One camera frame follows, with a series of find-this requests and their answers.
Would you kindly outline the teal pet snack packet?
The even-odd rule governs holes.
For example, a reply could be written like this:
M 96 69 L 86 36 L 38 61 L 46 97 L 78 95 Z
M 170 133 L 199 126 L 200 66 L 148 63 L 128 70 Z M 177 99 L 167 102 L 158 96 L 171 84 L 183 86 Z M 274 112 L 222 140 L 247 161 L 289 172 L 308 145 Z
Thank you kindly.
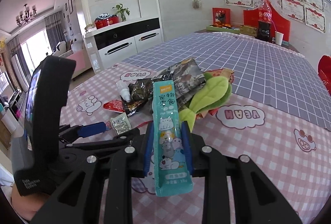
M 153 84 L 154 180 L 158 197 L 189 193 L 193 189 L 182 142 L 172 80 Z

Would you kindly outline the dark gold snack wrapper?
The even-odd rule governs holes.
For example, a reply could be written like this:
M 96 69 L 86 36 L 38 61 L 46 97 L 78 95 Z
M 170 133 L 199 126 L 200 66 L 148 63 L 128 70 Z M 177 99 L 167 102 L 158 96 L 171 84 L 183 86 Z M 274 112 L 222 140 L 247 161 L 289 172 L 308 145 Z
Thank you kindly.
M 152 79 L 140 79 L 135 83 L 128 85 L 130 93 L 130 102 L 127 102 L 121 97 L 124 111 L 128 117 L 139 112 L 143 106 L 153 97 L 153 81 Z

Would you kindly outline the white small squeeze bottle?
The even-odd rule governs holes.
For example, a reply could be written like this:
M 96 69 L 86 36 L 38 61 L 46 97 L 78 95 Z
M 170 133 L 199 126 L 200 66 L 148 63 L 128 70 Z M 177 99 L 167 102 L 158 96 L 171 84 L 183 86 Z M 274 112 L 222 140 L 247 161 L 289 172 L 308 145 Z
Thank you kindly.
M 128 88 L 127 83 L 125 83 L 122 80 L 119 80 L 119 81 L 116 82 L 116 87 L 117 87 L 118 93 L 120 94 L 121 98 L 125 102 L 130 102 L 131 101 L 131 94 L 130 94 L 130 90 Z

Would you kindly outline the silver small sachet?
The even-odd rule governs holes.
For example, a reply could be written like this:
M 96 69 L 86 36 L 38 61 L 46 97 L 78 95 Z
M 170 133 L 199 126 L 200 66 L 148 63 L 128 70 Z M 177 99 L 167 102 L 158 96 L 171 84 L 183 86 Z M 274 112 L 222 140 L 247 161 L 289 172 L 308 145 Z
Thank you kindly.
M 110 123 L 116 135 L 118 136 L 132 129 L 131 123 L 129 122 L 126 113 L 122 113 L 114 118 L 111 118 Z

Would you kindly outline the camouflage pattern bag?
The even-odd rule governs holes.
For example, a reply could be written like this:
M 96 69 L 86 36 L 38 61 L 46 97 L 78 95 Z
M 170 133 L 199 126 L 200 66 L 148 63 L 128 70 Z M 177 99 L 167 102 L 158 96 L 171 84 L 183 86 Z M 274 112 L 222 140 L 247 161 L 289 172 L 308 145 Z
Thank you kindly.
M 158 76 L 172 79 L 178 108 L 181 110 L 203 88 L 205 76 L 193 58 L 182 60 L 158 73 Z

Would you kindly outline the television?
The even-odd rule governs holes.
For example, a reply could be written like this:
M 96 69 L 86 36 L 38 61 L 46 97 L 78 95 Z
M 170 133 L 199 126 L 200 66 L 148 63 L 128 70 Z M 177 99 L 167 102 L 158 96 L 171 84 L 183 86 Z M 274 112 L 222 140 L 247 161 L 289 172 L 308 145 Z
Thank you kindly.
M 14 94 L 14 88 L 13 85 L 7 75 L 7 72 L 2 72 L 0 75 L 0 93 L 1 97 L 8 101 Z

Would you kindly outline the pink blanket on sofa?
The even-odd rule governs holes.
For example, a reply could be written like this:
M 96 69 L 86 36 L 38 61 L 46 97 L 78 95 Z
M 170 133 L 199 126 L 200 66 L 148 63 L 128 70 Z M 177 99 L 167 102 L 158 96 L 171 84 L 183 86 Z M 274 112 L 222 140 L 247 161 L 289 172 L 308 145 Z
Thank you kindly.
M 82 49 L 70 54 L 66 58 L 76 62 L 75 72 L 79 72 L 86 68 L 85 56 L 86 50 Z

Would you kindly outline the white floor air conditioner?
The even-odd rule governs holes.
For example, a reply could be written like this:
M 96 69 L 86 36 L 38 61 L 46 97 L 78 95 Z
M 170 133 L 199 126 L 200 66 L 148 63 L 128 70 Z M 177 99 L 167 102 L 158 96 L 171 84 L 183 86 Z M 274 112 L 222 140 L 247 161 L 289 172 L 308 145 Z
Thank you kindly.
M 11 63 L 13 65 L 13 69 L 16 73 L 16 76 L 18 78 L 18 81 L 21 85 L 22 90 L 26 93 L 29 90 L 29 84 L 28 81 L 26 80 L 26 77 L 23 73 L 23 70 L 21 68 L 20 62 L 18 60 L 17 54 L 12 56 L 11 58 Z

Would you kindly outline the beige sofa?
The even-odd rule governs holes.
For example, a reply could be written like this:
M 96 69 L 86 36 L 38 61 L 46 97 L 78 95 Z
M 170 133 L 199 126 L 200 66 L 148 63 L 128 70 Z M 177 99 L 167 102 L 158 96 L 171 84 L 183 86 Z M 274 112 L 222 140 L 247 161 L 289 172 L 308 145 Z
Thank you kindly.
M 67 58 L 76 62 L 72 79 L 92 68 L 88 53 L 83 42 L 73 42 L 71 49 L 67 50 L 67 43 L 61 41 L 56 45 L 53 56 Z

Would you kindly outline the white black sideboard cabinet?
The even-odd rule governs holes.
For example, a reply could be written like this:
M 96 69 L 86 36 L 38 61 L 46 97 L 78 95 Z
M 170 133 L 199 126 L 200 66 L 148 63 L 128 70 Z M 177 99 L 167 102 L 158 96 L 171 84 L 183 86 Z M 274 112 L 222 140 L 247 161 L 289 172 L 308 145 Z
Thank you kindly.
M 85 48 L 94 73 L 163 42 L 161 20 L 139 18 L 85 34 Z

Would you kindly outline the grey grid tablecloth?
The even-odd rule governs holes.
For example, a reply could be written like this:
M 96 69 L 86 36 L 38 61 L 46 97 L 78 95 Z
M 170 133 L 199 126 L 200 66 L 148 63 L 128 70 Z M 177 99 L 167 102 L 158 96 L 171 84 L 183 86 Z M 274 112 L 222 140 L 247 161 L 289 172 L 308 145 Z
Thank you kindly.
M 234 71 L 233 93 L 330 129 L 330 94 L 307 59 L 231 33 L 193 33 L 146 49 L 126 63 L 161 71 L 187 58 L 201 70 Z

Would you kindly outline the pink checkered tablecloth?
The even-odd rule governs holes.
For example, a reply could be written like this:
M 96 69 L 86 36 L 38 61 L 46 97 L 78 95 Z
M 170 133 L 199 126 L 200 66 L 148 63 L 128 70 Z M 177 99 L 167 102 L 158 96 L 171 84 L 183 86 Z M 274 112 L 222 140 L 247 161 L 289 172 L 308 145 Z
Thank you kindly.
M 118 63 L 68 94 L 61 124 L 109 123 L 115 112 L 103 105 L 120 98 L 116 82 L 153 77 L 152 69 Z M 330 132 L 271 106 L 232 94 L 214 115 L 195 122 L 193 132 L 221 154 L 247 155 L 280 190 L 303 223 L 317 217 L 330 197 Z M 200 223 L 204 180 L 190 193 L 159 198 L 154 174 L 132 181 L 134 223 Z

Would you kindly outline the red photo card stand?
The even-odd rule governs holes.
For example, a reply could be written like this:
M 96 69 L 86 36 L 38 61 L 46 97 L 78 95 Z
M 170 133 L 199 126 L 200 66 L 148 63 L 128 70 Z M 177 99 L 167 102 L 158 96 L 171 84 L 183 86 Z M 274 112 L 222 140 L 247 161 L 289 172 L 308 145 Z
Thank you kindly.
M 228 8 L 212 8 L 213 25 L 215 27 L 231 27 L 231 10 Z

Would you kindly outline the black chandelier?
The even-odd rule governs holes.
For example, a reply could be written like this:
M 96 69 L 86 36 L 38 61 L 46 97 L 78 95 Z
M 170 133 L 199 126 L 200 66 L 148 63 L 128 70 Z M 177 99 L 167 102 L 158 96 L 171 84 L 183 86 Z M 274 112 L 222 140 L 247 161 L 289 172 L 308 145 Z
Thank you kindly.
M 29 23 L 30 21 L 34 20 L 37 16 L 37 9 L 36 6 L 32 6 L 30 8 L 28 4 L 24 4 L 24 9 L 20 11 L 19 15 L 16 16 L 16 24 L 19 27 L 22 27 Z

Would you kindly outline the white paper cup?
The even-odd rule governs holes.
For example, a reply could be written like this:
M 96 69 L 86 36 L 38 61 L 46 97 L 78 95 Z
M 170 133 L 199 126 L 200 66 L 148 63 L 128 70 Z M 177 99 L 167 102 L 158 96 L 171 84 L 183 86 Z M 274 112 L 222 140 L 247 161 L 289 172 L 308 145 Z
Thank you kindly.
M 282 45 L 283 36 L 284 36 L 283 33 L 279 32 L 279 31 L 275 32 L 274 41 L 275 41 L 276 45 Z

